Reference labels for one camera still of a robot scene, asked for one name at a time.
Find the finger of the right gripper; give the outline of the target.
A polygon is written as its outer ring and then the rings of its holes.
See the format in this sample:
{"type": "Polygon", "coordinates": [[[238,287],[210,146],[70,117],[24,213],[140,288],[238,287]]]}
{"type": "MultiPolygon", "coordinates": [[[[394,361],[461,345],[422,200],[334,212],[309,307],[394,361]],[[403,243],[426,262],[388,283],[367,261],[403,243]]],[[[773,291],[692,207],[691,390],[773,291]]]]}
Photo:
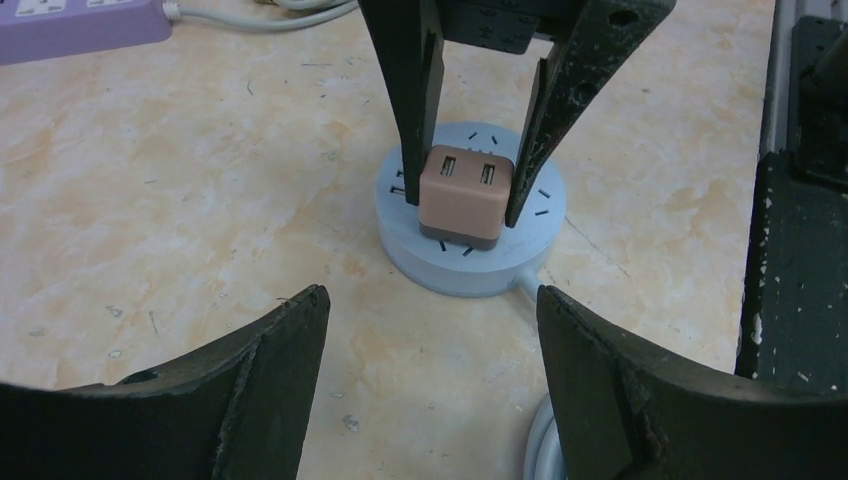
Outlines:
{"type": "Polygon", "coordinates": [[[435,1],[360,0],[397,125],[406,202],[417,206],[444,75],[435,1]]]}
{"type": "Polygon", "coordinates": [[[672,12],[674,1],[573,1],[551,26],[515,162],[505,225],[517,225],[541,169],[601,89],[672,12]]]}

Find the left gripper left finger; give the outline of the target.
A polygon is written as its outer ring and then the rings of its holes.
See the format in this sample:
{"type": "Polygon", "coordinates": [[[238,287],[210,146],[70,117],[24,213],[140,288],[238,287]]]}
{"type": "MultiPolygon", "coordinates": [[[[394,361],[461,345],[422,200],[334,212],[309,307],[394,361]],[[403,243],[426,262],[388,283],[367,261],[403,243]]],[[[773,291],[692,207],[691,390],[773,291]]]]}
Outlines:
{"type": "Polygon", "coordinates": [[[293,479],[330,298],[312,285],[116,384],[1,387],[5,479],[293,479]]]}

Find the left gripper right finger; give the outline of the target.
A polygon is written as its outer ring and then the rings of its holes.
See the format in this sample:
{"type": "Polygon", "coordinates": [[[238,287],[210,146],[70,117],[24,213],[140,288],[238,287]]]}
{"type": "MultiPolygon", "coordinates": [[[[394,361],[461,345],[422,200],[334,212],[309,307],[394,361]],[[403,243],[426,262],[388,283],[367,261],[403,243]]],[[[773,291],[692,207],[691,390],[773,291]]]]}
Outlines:
{"type": "Polygon", "coordinates": [[[570,479],[843,479],[847,398],[705,366],[541,286],[536,319],[570,479]]]}

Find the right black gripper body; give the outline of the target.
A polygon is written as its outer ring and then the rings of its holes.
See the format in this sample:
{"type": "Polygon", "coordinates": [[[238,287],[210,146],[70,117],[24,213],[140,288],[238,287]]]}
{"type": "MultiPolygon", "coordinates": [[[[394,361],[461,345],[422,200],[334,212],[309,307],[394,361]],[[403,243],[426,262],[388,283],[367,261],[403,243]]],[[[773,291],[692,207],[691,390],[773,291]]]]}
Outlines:
{"type": "Polygon", "coordinates": [[[533,39],[553,41],[576,23],[586,3],[575,0],[442,0],[446,40],[523,54],[533,39]]]}

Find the brown plug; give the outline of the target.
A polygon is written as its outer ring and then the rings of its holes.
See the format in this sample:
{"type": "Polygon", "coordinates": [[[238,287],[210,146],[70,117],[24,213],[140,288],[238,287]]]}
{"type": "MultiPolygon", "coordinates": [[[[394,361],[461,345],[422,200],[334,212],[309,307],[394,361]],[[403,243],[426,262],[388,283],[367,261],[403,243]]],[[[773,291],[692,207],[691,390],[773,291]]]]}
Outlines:
{"type": "Polygon", "coordinates": [[[504,226],[514,166],[504,156],[434,146],[419,177],[422,235],[491,250],[504,226]]]}

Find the blue round socket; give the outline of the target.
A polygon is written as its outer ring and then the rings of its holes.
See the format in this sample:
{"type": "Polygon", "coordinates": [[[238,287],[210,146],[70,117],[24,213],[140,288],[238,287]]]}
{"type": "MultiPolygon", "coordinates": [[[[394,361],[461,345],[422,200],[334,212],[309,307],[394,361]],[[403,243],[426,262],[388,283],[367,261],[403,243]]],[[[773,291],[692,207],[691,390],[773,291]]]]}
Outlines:
{"type": "MultiPolygon", "coordinates": [[[[519,151],[518,133],[484,122],[436,127],[434,146],[447,145],[509,158],[519,151]]],[[[491,250],[438,241],[421,234],[419,205],[406,202],[401,149],[384,159],[376,179],[377,228],[384,251],[408,278],[435,292],[457,297],[498,295],[517,286],[534,290],[536,274],[549,256],[566,212],[566,190],[553,164],[545,165],[515,227],[503,226],[491,250]]]]}

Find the purple power strip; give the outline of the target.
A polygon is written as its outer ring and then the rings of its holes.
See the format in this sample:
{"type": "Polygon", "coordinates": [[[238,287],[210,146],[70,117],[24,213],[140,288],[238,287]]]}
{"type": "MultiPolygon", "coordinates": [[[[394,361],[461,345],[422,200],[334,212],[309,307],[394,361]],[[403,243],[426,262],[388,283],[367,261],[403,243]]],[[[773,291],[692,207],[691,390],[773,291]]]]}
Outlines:
{"type": "Polygon", "coordinates": [[[3,66],[156,43],[171,34],[160,1],[1,3],[3,66]]]}

